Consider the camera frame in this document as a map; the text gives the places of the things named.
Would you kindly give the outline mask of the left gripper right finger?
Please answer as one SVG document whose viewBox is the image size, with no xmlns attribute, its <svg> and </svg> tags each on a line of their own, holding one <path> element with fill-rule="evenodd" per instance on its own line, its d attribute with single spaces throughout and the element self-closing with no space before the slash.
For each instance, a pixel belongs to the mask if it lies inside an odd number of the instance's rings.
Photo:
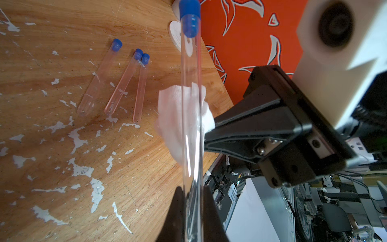
<svg viewBox="0 0 387 242">
<path fill-rule="evenodd" d="M 204 186 L 203 205 L 203 230 L 205 242 L 228 242 L 229 239 L 224 231 L 213 195 L 209 187 Z"/>
</svg>

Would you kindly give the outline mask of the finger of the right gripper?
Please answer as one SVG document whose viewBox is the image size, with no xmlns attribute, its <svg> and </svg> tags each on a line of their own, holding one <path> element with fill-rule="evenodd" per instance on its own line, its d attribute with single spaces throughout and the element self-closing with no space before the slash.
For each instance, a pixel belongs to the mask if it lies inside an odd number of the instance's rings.
<svg viewBox="0 0 387 242">
<path fill-rule="evenodd" d="M 273 107 L 281 102 L 280 96 L 269 85 L 262 85 L 225 113 L 215 118 L 215 126 L 220 127 L 249 115 Z"/>
<path fill-rule="evenodd" d="M 311 120 L 289 107 L 264 109 L 205 134 L 204 150 L 257 164 L 311 130 Z"/>
</svg>

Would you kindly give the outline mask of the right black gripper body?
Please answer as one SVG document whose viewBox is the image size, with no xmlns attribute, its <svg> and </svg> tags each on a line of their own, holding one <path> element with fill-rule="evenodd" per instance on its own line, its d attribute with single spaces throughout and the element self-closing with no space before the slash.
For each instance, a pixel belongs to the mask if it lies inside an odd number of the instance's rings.
<svg viewBox="0 0 387 242">
<path fill-rule="evenodd" d="M 292 187 L 357 164 L 357 155 L 317 108 L 277 65 L 255 67 L 244 97 L 268 88 L 280 98 L 279 107 L 298 121 L 289 137 L 270 133 L 257 147 L 265 151 L 259 167 L 273 188 Z"/>
</svg>

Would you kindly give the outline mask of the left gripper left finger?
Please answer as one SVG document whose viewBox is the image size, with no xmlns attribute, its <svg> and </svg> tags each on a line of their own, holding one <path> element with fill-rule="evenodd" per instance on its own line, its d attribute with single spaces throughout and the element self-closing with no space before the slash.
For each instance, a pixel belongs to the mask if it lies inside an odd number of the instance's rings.
<svg viewBox="0 0 387 242">
<path fill-rule="evenodd" d="M 175 189 L 164 225 L 156 242 L 182 242 L 184 237 L 184 192 L 182 187 Z"/>
</svg>

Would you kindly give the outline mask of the white wipe cloth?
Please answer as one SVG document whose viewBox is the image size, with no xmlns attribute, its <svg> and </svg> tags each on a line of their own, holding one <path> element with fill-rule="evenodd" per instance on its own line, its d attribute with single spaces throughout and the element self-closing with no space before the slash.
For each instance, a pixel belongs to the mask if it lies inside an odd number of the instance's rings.
<svg viewBox="0 0 387 242">
<path fill-rule="evenodd" d="M 183 134 L 182 134 L 182 101 L 191 101 L 189 94 L 198 94 L 198 85 L 193 87 L 173 85 L 159 91 L 158 119 L 155 127 L 157 133 L 164 140 L 171 156 L 179 164 L 183 165 Z"/>
</svg>

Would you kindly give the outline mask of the test tube blue cap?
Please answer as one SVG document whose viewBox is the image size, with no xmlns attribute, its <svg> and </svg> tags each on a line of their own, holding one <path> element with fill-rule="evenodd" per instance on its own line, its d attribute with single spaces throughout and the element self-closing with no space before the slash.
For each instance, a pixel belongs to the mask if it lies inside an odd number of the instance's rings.
<svg viewBox="0 0 387 242">
<path fill-rule="evenodd" d="M 147 53 L 144 53 L 141 60 L 138 90 L 137 90 L 136 103 L 135 103 L 134 116 L 133 116 L 133 122 L 135 124 L 139 124 L 142 117 L 149 61 L 150 61 L 150 56 Z"/>
<path fill-rule="evenodd" d="M 181 94 L 185 242 L 203 239 L 203 127 L 201 82 L 201 7 L 180 1 Z"/>
<path fill-rule="evenodd" d="M 106 74 L 109 72 L 113 61 L 121 50 L 123 43 L 115 38 L 110 45 L 109 50 L 100 63 L 98 70 L 93 72 L 93 80 L 91 81 L 86 93 L 84 94 L 81 103 L 78 106 L 77 114 L 79 116 L 87 116 L 93 107 L 96 100 L 102 90 L 103 85 L 106 83 Z"/>
<path fill-rule="evenodd" d="M 108 101 L 108 103 L 104 109 L 104 113 L 108 117 L 112 116 L 114 114 L 120 100 L 122 99 L 122 97 L 126 91 L 126 88 L 129 84 L 132 76 L 134 75 L 138 65 L 141 62 L 142 55 L 143 55 L 143 51 L 141 49 L 137 48 L 133 54 L 133 57 L 130 60 L 125 72 L 123 73 L 114 93 L 112 94 L 110 100 Z"/>
</svg>

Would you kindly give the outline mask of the white flat tape roll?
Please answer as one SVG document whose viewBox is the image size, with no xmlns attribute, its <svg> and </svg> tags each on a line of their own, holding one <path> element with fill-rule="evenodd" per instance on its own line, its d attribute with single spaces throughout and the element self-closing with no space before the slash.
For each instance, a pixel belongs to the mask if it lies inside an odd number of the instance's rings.
<svg viewBox="0 0 387 242">
<path fill-rule="evenodd" d="M 181 23 L 171 21 L 168 26 L 168 33 L 174 46 L 181 51 Z M 187 56 L 193 55 L 193 39 L 183 35 L 184 49 Z"/>
</svg>

